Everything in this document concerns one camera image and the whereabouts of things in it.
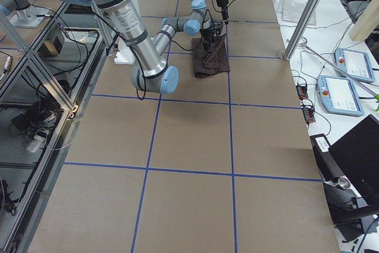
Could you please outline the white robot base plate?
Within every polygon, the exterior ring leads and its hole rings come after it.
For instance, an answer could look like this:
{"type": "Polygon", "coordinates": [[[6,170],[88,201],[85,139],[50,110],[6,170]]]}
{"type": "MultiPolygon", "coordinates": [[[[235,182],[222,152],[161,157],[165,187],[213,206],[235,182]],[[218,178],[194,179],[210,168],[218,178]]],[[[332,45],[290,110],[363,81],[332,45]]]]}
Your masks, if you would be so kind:
{"type": "MultiPolygon", "coordinates": [[[[140,44],[132,46],[133,50],[137,53],[138,58],[142,64],[147,65],[152,63],[152,52],[149,51],[147,46],[147,40],[140,44]]],[[[128,46],[126,46],[124,40],[119,39],[118,51],[116,53],[114,63],[116,65],[132,65],[136,61],[136,57],[128,46]]]]}

